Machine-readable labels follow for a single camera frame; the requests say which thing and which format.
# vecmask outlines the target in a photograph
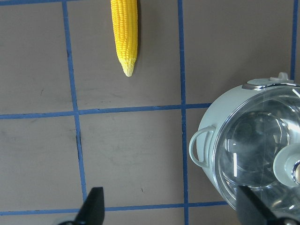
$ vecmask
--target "clear plastic lid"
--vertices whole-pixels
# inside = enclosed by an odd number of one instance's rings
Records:
[[[214,178],[234,208],[236,188],[244,185],[276,215],[300,219],[300,184],[295,179],[299,153],[300,88],[267,90],[242,104],[221,127],[214,146]]]

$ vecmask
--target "yellow corn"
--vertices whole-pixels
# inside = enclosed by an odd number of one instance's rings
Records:
[[[131,76],[137,57],[137,0],[111,0],[111,7],[117,56]]]

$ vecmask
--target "cooking pot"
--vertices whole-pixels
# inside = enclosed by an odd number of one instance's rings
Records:
[[[243,185],[275,215],[300,219],[300,85],[279,73],[227,91],[206,111],[189,154],[234,209]]]

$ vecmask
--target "pot handle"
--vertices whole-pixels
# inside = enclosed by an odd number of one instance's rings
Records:
[[[203,162],[200,162],[198,159],[196,159],[196,157],[194,156],[194,152],[193,152],[193,148],[194,148],[194,143],[195,141],[197,140],[197,137],[203,133],[207,133],[207,132],[212,132],[214,133],[216,130],[216,128],[214,126],[209,126],[209,127],[206,127],[206,128],[203,128],[203,129],[200,129],[198,130],[194,135],[193,137],[191,138],[191,141],[189,142],[189,146],[188,146],[188,151],[189,151],[189,155],[192,159],[192,161],[200,166],[200,167],[209,167],[209,164],[208,164],[208,155],[205,153],[205,144],[207,143],[207,134],[206,134],[206,137],[205,137],[205,142],[204,142],[204,147],[203,147],[203,155],[204,155],[204,160]]]

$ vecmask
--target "blue grid line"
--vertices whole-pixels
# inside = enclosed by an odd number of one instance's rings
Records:
[[[295,80],[297,23],[298,23],[298,0],[294,0],[294,8],[293,8],[293,16],[292,16],[291,80]]]
[[[198,202],[198,203],[189,203],[189,207],[208,207],[208,206],[217,206],[217,205],[228,205],[227,202]]]
[[[62,2],[63,0],[8,0],[0,1],[0,6],[13,6],[13,5],[27,5],[37,3],[50,3],[50,2]]]
[[[170,209],[170,208],[183,208],[183,207],[184,204],[136,205],[136,206],[107,207],[105,208],[105,211],[155,210],[155,209]]]
[[[200,109],[200,108],[208,108],[211,103],[200,103],[200,104],[186,104],[186,109]]]
[[[143,112],[143,111],[159,111],[159,110],[177,110],[177,109],[200,109],[208,108],[211,103],[186,104],[186,105],[162,105],[162,106],[137,106],[124,108],[104,108],[104,109],[83,109],[78,110],[79,115],[101,114],[101,113],[123,113],[123,112]],[[0,120],[9,119],[35,119],[50,118],[61,116],[75,116],[74,111],[65,112],[43,112],[43,113],[27,113],[27,114],[0,114]]]
[[[79,209],[7,211],[7,212],[0,212],[0,216],[19,216],[19,215],[54,214],[54,213],[78,213],[78,211],[79,211]]]
[[[128,210],[158,210],[184,208],[186,204],[158,204],[158,205],[135,205],[135,206],[120,206],[106,207],[105,211],[128,211]],[[227,202],[196,202],[189,203],[188,207],[209,207],[218,205],[228,205]],[[61,209],[61,210],[28,210],[28,211],[3,211],[0,216],[16,216],[16,215],[36,215],[36,214],[55,214],[55,213],[77,213],[79,209]]]
[[[187,113],[186,113],[186,76],[184,61],[184,32],[183,32],[183,4],[178,4],[178,28],[180,51],[180,90],[181,90],[181,127],[182,127],[182,164],[183,164],[183,198],[184,198],[184,224],[188,225],[188,156],[187,156]]]
[[[83,151],[82,151],[81,139],[80,139],[80,121],[79,121],[79,112],[77,106],[77,96],[76,96],[74,70],[73,70],[73,58],[72,58],[71,38],[70,38],[70,30],[69,30],[67,0],[63,0],[62,2],[62,11],[63,11],[65,36],[66,36],[67,62],[68,62],[68,69],[69,69],[70,88],[71,88],[71,95],[72,95],[73,110],[75,112],[74,119],[75,119],[75,127],[76,127],[76,143],[77,143],[77,151],[78,151],[78,164],[79,164],[79,173],[80,173],[80,181],[81,181],[81,189],[82,189],[82,198],[83,200],[85,200],[87,198],[87,191],[86,191],[86,182],[85,182],[85,175],[84,175]]]
[[[0,120],[11,119],[35,119],[35,118],[49,118],[60,116],[74,116],[73,111],[68,112],[47,112],[47,113],[28,113],[28,114],[4,114],[0,115]]]
[[[98,113],[124,113],[124,112],[173,110],[173,109],[181,109],[181,105],[140,106],[140,107],[106,108],[106,109],[84,109],[84,110],[79,110],[79,114],[85,115],[85,114],[98,114]]]

